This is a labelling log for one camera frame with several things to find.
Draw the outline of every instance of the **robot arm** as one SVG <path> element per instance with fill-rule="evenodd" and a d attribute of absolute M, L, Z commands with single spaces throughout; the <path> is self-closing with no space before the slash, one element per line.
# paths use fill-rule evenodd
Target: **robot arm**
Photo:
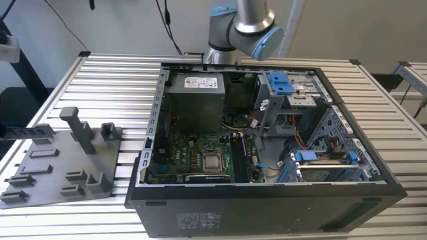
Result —
<path fill-rule="evenodd" d="M 266 0 L 237 0 L 237 7 L 214 6 L 210 17 L 206 64 L 239 64 L 239 51 L 266 60 L 283 39 Z"/>

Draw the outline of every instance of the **wire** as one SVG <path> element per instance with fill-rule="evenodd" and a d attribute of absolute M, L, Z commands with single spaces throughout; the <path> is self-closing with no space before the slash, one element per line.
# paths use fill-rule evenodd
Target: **wire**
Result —
<path fill-rule="evenodd" d="M 235 131 L 247 130 L 247 128 L 237 128 L 237 127 L 229 126 L 229 125 L 227 125 L 226 123 L 223 123 L 223 122 L 221 122 L 221 124 L 222 124 L 226 128 L 229 128 L 229 129 L 231 129 L 231 130 L 235 130 Z"/>
<path fill-rule="evenodd" d="M 408 94 L 409 94 L 410 88 L 412 88 L 412 84 L 409 85 L 409 87 L 408 87 L 408 89 L 406 89 L 406 92 L 405 92 L 405 94 L 404 94 L 404 97 L 402 97 L 402 100 L 401 100 L 401 105 L 402 105 L 402 103 L 404 103 L 404 100 L 406 99 L 406 96 L 408 96 Z"/>
<path fill-rule="evenodd" d="M 183 55 L 182 49 L 181 49 L 181 47 L 178 46 L 178 44 L 177 44 L 177 42 L 175 42 L 175 39 L 174 39 L 174 35 L 173 35 L 173 31 L 171 31 L 171 23 L 169 22 L 169 24 L 167 24 L 166 18 L 163 17 L 159 0 L 155 0 L 155 3 L 157 3 L 157 5 L 158 5 L 158 9 L 159 9 L 159 13 L 161 13 L 162 22 L 163 22 L 163 26 L 165 26 L 165 29 L 166 29 L 167 36 L 169 36 L 169 38 L 173 40 L 173 43 L 174 43 L 175 49 L 177 49 L 177 51 L 178 51 L 178 54 L 179 54 L 179 55 Z M 169 16 L 170 16 L 170 11 L 169 11 L 169 3 L 167 3 L 167 0 L 165 0 L 165 15 L 166 15 L 166 17 L 167 17 L 167 20 L 171 20 L 171 18 L 169 17 Z"/>
<path fill-rule="evenodd" d="M 301 133 L 299 133 L 298 128 L 297 128 L 295 115 L 291 116 L 291 120 L 290 121 L 291 121 L 291 123 L 294 125 L 295 141 L 297 141 L 298 145 L 302 147 L 302 149 L 307 150 L 307 148 L 305 147 L 305 142 L 303 142 Z"/>
<path fill-rule="evenodd" d="M 69 28 L 69 26 L 67 26 L 67 24 L 66 24 L 62 16 L 61 16 L 59 13 L 57 12 L 57 10 L 55 10 L 55 8 L 53 7 L 53 5 L 50 4 L 49 0 L 45 0 L 45 2 L 46 2 L 46 4 L 50 6 L 50 8 L 53 9 L 54 13 L 57 14 L 57 16 L 58 16 L 58 18 L 61 19 L 62 23 L 65 24 L 69 32 L 70 32 L 70 33 L 74 35 L 74 37 L 78 39 L 78 41 L 79 41 L 81 44 L 83 45 L 85 49 L 86 49 L 87 51 L 90 51 L 89 48 L 87 48 L 87 46 L 86 46 L 85 43 L 82 42 L 81 38 L 77 36 L 77 34 L 74 33 L 74 31 Z"/>
<path fill-rule="evenodd" d="M 3 15 L 0 16 L 0 21 L 3 21 L 3 20 L 7 18 L 9 13 L 10 13 L 13 7 L 14 7 L 15 2 L 17 2 L 17 0 L 13 0 L 13 1 L 11 1 L 11 3 L 10 3 L 10 5 L 9 5 L 9 7 L 7 7 Z"/>
<path fill-rule="evenodd" d="M 422 107 L 418 108 L 418 110 L 417 110 L 416 115 L 414 115 L 413 118 L 417 118 L 417 117 L 420 116 L 422 109 L 424 109 Z"/>

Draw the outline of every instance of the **motherboard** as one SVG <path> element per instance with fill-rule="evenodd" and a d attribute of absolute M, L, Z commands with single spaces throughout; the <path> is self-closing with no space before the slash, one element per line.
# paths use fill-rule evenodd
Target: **motherboard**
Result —
<path fill-rule="evenodd" d="M 155 164 L 154 184 L 235 183 L 263 181 L 255 168 L 258 151 L 253 136 L 187 135 L 171 137 L 169 164 Z"/>

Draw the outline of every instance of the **green motherboard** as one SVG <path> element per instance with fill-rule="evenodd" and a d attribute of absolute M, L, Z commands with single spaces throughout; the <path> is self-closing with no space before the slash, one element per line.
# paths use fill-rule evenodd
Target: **green motherboard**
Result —
<path fill-rule="evenodd" d="M 189 175 L 229 175 L 235 182 L 235 170 L 230 136 L 175 134 L 171 139 L 171 159 L 169 164 L 157 164 L 154 168 L 154 184 L 183 184 Z M 251 136 L 245 139 L 250 161 L 258 159 L 255 141 Z M 218 156 L 219 167 L 211 171 L 205 160 L 207 156 Z"/>

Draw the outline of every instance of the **white wall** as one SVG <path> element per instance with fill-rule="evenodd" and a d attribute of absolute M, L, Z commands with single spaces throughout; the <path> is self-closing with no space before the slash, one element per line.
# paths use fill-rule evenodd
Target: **white wall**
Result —
<path fill-rule="evenodd" d="M 289 57 L 358 59 L 373 73 L 427 62 L 426 0 L 306 0 Z"/>
<path fill-rule="evenodd" d="M 171 28 L 183 52 L 209 46 L 210 8 L 225 0 L 170 0 Z M 177 55 L 163 27 L 155 0 L 49 0 L 90 51 L 107 54 Z M 0 0 L 0 14 L 9 0 Z M 277 23 L 286 24 L 291 0 L 269 0 Z M 49 87 L 55 87 L 85 50 L 43 0 L 19 0 L 6 18 L 30 62 Z M 23 86 L 0 62 L 0 89 Z"/>

